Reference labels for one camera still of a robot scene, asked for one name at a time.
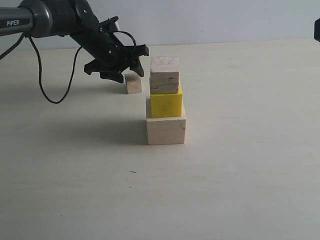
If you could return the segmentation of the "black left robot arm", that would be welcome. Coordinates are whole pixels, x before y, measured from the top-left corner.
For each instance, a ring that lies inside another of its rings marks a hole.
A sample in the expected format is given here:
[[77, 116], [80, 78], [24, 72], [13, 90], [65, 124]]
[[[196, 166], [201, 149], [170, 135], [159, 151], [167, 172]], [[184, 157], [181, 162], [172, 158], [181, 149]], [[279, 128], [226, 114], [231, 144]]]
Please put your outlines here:
[[0, 9], [0, 34], [25, 33], [33, 38], [70, 36], [94, 59], [84, 66], [88, 75], [123, 83], [123, 71], [143, 77], [141, 56], [149, 49], [134, 43], [124, 45], [117, 37], [118, 16], [99, 21], [86, 0], [23, 0], [17, 7]]

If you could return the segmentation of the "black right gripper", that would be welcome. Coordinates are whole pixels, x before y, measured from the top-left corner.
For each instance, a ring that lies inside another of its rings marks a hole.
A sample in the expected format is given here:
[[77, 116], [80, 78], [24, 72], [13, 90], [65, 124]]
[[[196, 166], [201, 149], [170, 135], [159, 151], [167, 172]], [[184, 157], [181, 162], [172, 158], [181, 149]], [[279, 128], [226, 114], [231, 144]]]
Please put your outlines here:
[[314, 33], [313, 33], [313, 37], [317, 42], [320, 42], [320, 18], [318, 18], [315, 22], [314, 22]]

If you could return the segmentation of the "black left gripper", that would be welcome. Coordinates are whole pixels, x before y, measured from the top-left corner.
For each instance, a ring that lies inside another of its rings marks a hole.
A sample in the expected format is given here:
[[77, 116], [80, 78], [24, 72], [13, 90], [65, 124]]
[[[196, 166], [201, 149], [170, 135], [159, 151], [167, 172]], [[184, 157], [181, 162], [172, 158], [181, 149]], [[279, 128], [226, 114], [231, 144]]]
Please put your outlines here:
[[121, 31], [118, 17], [111, 17], [98, 24], [98, 30], [83, 29], [70, 35], [94, 60], [84, 66], [87, 74], [100, 73], [100, 78], [124, 83], [122, 72], [130, 69], [144, 76], [141, 56], [149, 55], [149, 48], [138, 45], [127, 31]]

